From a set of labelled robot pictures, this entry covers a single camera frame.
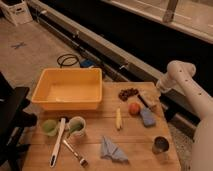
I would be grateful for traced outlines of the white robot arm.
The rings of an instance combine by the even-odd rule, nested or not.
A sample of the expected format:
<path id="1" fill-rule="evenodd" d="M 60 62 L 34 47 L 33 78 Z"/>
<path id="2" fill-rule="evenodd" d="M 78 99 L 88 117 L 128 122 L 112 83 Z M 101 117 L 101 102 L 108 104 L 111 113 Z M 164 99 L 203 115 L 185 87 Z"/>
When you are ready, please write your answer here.
<path id="1" fill-rule="evenodd" d="M 190 171 L 213 171 L 213 97 L 193 80 L 195 73 L 194 64 L 173 60 L 156 87 L 167 93 L 173 86 L 180 86 L 200 119 L 194 134 Z"/>

